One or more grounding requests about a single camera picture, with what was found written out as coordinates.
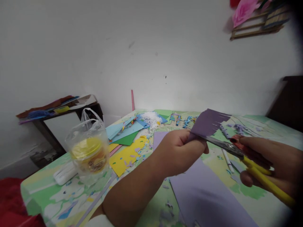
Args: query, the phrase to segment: white pen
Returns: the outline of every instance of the white pen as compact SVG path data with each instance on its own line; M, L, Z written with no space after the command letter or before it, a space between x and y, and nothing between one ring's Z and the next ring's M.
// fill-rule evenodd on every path
M224 157L225 157L225 159L226 159L227 165L228 165L228 167L229 167L229 170L230 170L232 173L235 173L235 172L234 172L234 168L232 167L232 165L231 165L231 163L230 163L230 160L229 160L229 158L228 158L228 156L227 156L226 150L222 149L222 151L223 151Z

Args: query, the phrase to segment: pink stick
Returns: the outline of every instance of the pink stick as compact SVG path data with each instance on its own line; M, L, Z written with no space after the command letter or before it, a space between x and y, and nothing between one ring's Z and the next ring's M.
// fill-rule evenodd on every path
M134 93L132 90L132 106L133 106L133 111L135 110L135 102L134 102Z

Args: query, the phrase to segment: table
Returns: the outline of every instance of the table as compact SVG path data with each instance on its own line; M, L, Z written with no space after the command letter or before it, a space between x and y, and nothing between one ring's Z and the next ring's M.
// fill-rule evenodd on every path
M116 123L123 122L129 117L144 113L146 110L135 110ZM181 112L174 111L174 113L181 114L182 119L186 119L188 116L197 116L199 112ZM256 127L263 128L263 131L258 132L262 137L279 141L291 146L294 146L300 150L303 150L303 133L270 120L264 116L245 115L237 116L233 115L227 122L223 122L223 125L227 124L243 124L253 130ZM182 128L184 123L181 121L179 126L175 125L172 121L171 124L162 124L157 131L172 131ZM188 127L191 128L193 123L190 122ZM230 136L235 134L235 130L231 127L225 127L228 130ZM141 130L135 139L142 135L151 136L149 138L150 144L153 144L153 135L149 134L148 129ZM223 141L227 141L220 130L218 130L214 137ZM222 151L217 146L208 143L210 152L209 154L203 154L202 160L208 165L223 181L226 187L232 192L239 203L246 209L255 222L260 227L274 226L283 220L284 213L290 212L290 210L281 203L271 193L258 188L248 188L243 184L238 184L234 181L228 173L228 166L222 154ZM125 146L122 146L117 152L121 152ZM146 146L142 150L141 157L145 155L147 158L152 153L152 149ZM228 154L230 160L239 160ZM29 215L36 215L41 213L47 226L67 227L76 226L80 218L83 216L88 207L92 204L98 193L103 189L107 181L110 179L112 170L106 173L106 175L95 185L88 188L79 181L76 176L67 182L63 186L59 186L55 183L52 175L65 163L70 161L70 155L67 153L55 160L45 168L41 169L34 175L24 180L21 184L21 193L25 202ZM92 216L96 208L102 203L107 192L125 175L129 174L134 168L142 162L142 158L136 161L133 167L129 168L120 178L115 178L110 184L109 188L102 195L93 210L85 218L80 226L84 226L89 218ZM162 222L164 226L181 227L184 226L179 221L179 207L172 191L169 179L163 182L163 185L169 187L165 189L160 187L153 199L146 207L142 217L140 218L137 226L159 226L159 215L161 210L167 209L167 201L173 205L174 217L170 222Z

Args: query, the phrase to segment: scissor blade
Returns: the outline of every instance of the scissor blade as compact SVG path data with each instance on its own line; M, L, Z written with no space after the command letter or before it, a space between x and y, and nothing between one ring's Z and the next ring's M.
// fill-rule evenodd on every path
M221 140L217 140L213 137L210 136L201 136L203 139L205 139L206 141L226 150L228 153L242 159L243 158L243 153L232 143L228 143L228 142L223 142Z

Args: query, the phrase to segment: yellow scissors handle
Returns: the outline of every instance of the yellow scissors handle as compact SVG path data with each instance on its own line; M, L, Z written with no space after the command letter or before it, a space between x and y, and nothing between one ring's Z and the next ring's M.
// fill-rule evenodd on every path
M288 207L293 207L295 200L272 183L265 175L270 176L271 172L263 167L257 165L255 162L251 161L244 156L242 162L247 166L247 171L253 175L266 190L274 194L281 202L283 202Z

